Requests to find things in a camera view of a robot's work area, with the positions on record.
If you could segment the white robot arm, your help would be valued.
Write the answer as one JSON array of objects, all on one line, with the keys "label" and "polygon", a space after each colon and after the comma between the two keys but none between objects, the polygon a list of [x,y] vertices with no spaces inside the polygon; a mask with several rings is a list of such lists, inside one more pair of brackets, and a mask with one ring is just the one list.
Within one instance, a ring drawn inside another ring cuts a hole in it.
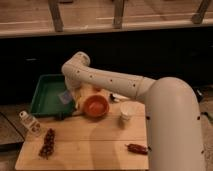
[{"label": "white robot arm", "polygon": [[84,52],[61,71],[70,91],[89,83],[145,105],[149,171],[206,171],[199,104],[185,81],[95,69]]}]

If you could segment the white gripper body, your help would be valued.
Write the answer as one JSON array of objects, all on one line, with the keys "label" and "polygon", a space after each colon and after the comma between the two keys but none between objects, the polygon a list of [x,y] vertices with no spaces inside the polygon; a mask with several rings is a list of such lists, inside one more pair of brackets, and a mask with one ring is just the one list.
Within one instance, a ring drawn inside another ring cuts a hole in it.
[{"label": "white gripper body", "polygon": [[81,110],[83,108],[83,103],[85,101],[86,95],[82,88],[72,90],[70,92],[71,97],[75,102],[75,108]]}]

